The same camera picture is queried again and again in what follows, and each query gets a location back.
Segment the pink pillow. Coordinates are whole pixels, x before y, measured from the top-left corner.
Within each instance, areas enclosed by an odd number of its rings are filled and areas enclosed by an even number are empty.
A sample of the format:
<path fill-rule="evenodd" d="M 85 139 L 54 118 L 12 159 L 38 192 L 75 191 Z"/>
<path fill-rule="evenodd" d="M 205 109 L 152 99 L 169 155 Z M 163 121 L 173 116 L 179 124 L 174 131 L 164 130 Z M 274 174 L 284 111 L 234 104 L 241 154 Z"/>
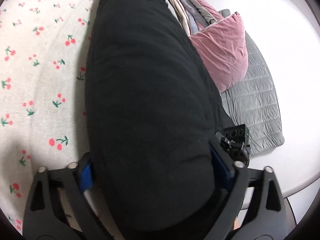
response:
<path fill-rule="evenodd" d="M 248 69 L 244 23 L 237 11 L 222 16 L 205 0 L 189 1 L 208 23 L 189 38 L 222 93 L 239 83 Z"/>

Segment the grey quilted blanket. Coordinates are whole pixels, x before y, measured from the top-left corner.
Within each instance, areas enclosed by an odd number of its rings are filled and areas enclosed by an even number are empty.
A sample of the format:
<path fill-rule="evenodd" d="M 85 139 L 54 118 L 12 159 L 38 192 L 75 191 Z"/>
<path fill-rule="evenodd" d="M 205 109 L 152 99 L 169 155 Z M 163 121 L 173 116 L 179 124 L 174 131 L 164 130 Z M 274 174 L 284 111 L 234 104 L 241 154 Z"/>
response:
<path fill-rule="evenodd" d="M 233 13 L 225 10 L 222 16 Z M 285 139 L 274 82 L 267 63 L 255 42 L 245 31 L 248 69 L 245 77 L 224 92 L 219 92 L 207 68 L 206 72 L 222 98 L 222 105 L 234 124 L 246 124 L 252 146 L 251 154 L 281 146 Z"/>

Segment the large black garment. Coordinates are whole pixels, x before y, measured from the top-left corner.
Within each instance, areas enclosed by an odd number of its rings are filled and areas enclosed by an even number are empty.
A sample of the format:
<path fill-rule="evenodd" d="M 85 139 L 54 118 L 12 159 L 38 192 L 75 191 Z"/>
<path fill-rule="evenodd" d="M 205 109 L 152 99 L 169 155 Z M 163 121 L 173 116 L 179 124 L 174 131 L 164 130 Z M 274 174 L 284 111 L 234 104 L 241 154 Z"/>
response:
<path fill-rule="evenodd" d="M 232 124 L 165 0 L 100 0 L 85 106 L 92 172 L 125 239 L 204 239 L 221 190 L 211 150 Z"/>

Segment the folded striped cloths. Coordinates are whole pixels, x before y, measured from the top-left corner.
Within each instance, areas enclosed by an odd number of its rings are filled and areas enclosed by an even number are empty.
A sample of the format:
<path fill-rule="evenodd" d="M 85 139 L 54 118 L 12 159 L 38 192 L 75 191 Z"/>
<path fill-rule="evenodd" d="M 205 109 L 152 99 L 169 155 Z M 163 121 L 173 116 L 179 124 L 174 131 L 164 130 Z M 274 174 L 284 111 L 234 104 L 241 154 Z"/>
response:
<path fill-rule="evenodd" d="M 188 36 L 193 35 L 209 25 L 190 0 L 168 0 L 175 15 Z"/>

